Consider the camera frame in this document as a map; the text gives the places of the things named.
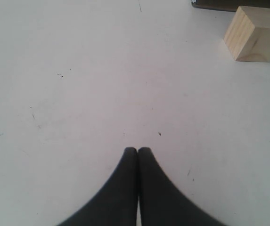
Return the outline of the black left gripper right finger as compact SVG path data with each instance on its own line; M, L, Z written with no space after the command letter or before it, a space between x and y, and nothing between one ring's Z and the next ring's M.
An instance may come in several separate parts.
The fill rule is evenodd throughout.
M143 226L222 226L166 176L152 150L138 150L139 206Z

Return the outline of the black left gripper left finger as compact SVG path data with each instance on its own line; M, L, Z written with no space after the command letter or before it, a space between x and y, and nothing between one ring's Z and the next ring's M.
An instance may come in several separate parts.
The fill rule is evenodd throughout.
M61 226L135 226L138 208L138 156L125 148L114 172L83 207Z

